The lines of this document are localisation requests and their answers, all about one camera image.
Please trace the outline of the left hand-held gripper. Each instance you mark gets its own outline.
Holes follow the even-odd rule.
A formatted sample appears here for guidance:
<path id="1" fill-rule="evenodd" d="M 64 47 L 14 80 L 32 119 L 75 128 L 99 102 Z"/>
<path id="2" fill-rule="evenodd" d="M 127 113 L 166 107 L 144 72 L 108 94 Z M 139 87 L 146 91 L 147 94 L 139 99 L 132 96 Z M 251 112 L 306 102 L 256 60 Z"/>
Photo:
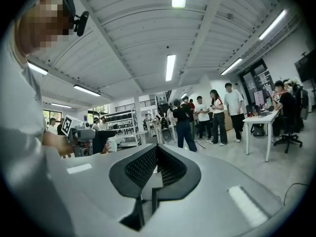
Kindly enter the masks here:
<path id="1" fill-rule="evenodd" d="M 92 155 L 92 140 L 95 137 L 95 130 L 90 128 L 88 123 L 67 115 L 61 131 L 73 146 L 75 157 Z"/>

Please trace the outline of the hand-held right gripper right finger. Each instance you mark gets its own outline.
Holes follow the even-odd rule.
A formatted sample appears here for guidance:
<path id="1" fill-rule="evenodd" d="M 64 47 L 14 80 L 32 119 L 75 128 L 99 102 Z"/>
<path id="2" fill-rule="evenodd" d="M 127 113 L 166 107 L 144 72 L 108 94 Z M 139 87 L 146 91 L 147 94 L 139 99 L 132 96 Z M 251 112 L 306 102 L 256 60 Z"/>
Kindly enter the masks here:
<path id="1" fill-rule="evenodd" d="M 148 236 L 242 237 L 282 209 L 277 196 L 234 165 L 175 146 L 167 148 L 195 162 L 201 179 L 184 199 L 159 204 L 148 221 Z"/>

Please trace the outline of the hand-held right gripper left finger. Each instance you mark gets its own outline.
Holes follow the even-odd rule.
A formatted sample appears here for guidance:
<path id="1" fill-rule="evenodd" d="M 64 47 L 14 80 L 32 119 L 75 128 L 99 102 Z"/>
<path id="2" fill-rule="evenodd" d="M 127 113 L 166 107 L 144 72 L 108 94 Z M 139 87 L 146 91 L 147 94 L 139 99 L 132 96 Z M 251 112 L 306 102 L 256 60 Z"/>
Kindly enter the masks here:
<path id="1" fill-rule="evenodd" d="M 143 221 L 141 191 L 156 167 L 156 145 L 63 159 L 71 237 L 158 237 Z"/>

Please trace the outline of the person's left forearm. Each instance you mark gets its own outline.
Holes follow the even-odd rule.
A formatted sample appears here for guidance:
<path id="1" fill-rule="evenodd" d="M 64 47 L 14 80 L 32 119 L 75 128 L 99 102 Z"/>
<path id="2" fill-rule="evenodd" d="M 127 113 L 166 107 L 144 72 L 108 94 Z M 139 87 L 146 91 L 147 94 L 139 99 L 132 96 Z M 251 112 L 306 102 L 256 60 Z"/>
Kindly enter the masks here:
<path id="1" fill-rule="evenodd" d="M 73 147 L 69 143 L 66 136 L 56 135 L 49 131 L 44 132 L 42 138 L 42 144 L 55 148 L 61 157 L 67 156 L 73 153 Z"/>

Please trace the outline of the white metal shelving rack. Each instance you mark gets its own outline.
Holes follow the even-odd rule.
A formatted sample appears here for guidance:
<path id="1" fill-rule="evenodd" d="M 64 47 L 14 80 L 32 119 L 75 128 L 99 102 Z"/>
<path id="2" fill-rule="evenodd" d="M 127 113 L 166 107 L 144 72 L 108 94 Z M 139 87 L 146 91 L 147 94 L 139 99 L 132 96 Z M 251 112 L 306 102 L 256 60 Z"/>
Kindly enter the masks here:
<path id="1" fill-rule="evenodd" d="M 105 119 L 108 130 L 115 132 L 118 147 L 131 148 L 141 144 L 137 115 L 133 109 L 106 115 Z"/>

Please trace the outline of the black bag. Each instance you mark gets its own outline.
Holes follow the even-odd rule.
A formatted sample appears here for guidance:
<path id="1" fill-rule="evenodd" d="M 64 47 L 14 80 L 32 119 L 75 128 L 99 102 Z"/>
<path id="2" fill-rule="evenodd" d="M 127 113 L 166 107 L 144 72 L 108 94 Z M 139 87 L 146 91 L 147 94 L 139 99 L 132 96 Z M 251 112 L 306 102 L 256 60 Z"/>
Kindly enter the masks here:
<path id="1" fill-rule="evenodd" d="M 266 134 L 264 126 L 263 123 L 254 123 L 251 127 L 251 134 L 255 137 L 264 136 Z"/>

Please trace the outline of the person's grey shirt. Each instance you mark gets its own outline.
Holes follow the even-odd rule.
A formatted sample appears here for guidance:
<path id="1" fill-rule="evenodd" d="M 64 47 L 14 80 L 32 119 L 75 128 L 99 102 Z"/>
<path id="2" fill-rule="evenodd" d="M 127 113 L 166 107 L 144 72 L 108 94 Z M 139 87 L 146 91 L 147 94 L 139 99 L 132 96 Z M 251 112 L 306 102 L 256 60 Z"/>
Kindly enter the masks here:
<path id="1" fill-rule="evenodd" d="M 21 64 L 12 37 L 0 47 L 0 135 L 42 143 L 46 132 L 40 85 L 28 63 Z"/>

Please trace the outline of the white desk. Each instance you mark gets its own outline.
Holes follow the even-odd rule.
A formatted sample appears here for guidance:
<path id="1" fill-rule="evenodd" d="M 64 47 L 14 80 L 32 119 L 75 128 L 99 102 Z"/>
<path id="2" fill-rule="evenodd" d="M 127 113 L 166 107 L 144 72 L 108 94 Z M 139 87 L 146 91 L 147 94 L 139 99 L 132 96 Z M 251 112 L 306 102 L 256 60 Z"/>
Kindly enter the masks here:
<path id="1" fill-rule="evenodd" d="M 265 162 L 269 161 L 270 151 L 271 151 L 271 143 L 272 143 L 272 124 L 275 121 L 276 117 L 279 115 L 282 107 L 280 107 L 278 110 L 273 110 L 271 114 L 267 116 L 255 116 L 255 117 L 249 117 L 244 119 L 245 123 L 245 134 L 246 134 L 246 155 L 249 155 L 249 142 L 250 142 L 250 124 L 255 123 L 263 123 L 267 126 L 267 135 L 268 135 L 268 144 L 267 144 L 267 151 L 266 151 L 266 157 Z"/>

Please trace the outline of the black office chair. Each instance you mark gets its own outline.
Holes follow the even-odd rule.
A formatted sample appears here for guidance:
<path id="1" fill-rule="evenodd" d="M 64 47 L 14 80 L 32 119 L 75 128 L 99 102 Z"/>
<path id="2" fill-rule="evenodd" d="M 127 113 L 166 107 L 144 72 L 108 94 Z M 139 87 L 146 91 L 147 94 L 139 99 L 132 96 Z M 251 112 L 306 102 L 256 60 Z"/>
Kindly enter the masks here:
<path id="1" fill-rule="evenodd" d="M 280 139 L 277 139 L 275 142 L 273 142 L 273 146 L 285 144 L 285 154 L 288 153 L 290 144 L 297 144 L 299 148 L 302 148 L 303 142 L 300 141 L 298 139 L 298 135 L 295 134 L 295 125 L 293 120 L 285 116 L 281 116 L 279 120 L 282 121 L 283 133 L 280 135 Z"/>

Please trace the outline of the computer monitor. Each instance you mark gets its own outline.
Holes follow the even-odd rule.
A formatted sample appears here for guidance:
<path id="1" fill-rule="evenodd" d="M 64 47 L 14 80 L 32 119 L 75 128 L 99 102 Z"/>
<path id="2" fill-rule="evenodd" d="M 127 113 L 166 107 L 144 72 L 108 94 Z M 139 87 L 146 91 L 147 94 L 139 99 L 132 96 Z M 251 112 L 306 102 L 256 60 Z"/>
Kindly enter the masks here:
<path id="1" fill-rule="evenodd" d="M 264 107 L 266 102 L 265 102 L 263 91 L 262 90 L 255 91 L 253 95 L 254 95 L 255 105 L 257 105 L 260 108 Z"/>

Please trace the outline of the black glass double door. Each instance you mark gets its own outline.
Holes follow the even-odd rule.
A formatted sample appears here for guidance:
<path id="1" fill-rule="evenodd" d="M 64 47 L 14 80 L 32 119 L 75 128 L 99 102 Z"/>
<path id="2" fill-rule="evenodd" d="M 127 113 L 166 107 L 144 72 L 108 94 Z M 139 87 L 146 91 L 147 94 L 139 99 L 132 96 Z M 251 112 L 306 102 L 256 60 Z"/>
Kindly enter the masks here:
<path id="1" fill-rule="evenodd" d="M 267 97 L 270 97 L 268 89 L 271 91 L 275 89 L 271 74 L 263 59 L 260 59 L 245 68 L 239 74 L 239 78 L 248 104 L 255 104 L 254 92 L 262 91 L 263 96 L 266 99 Z"/>

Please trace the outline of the black wall screen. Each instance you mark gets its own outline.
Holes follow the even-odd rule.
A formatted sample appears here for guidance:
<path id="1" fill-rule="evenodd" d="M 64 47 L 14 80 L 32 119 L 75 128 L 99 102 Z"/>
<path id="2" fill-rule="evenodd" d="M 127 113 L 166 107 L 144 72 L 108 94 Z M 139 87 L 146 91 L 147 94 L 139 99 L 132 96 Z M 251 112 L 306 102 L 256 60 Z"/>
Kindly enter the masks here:
<path id="1" fill-rule="evenodd" d="M 294 63 L 301 82 L 316 81 L 316 48 Z"/>

